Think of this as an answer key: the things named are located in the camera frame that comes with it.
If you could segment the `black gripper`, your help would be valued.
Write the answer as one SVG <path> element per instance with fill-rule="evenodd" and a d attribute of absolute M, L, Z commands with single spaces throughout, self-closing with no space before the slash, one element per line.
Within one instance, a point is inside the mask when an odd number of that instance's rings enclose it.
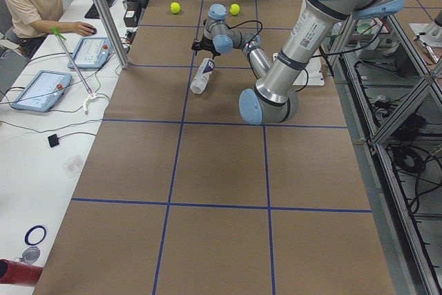
<path fill-rule="evenodd" d="M 215 53 L 215 46 L 213 45 L 213 40 L 208 39 L 206 37 L 202 37 L 200 42 L 194 41 L 191 49 L 193 51 L 204 50 L 204 51 L 210 52 L 212 54 Z"/>

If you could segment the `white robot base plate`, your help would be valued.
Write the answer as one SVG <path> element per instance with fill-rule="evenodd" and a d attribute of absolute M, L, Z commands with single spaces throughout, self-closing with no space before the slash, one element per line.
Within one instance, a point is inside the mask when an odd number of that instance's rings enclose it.
<path fill-rule="evenodd" d="M 308 86 L 324 86 L 325 80 L 321 68 L 322 63 L 318 57 L 310 59 L 306 69 L 299 74 L 293 83 L 296 90 L 300 91 Z"/>

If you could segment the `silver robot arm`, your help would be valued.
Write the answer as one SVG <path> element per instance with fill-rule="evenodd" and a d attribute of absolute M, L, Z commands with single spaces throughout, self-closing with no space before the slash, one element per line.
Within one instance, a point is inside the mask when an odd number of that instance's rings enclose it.
<path fill-rule="evenodd" d="M 399 12 L 405 0 L 305 0 L 305 7 L 275 60 L 265 54 L 256 34 L 228 27 L 227 9 L 213 4 L 204 20 L 201 39 L 192 50 L 213 56 L 240 49 L 257 77 L 253 88 L 241 92 L 239 112 L 248 124 L 273 124 L 291 119 L 298 109 L 293 84 L 329 31 L 348 17 L 373 19 Z"/>

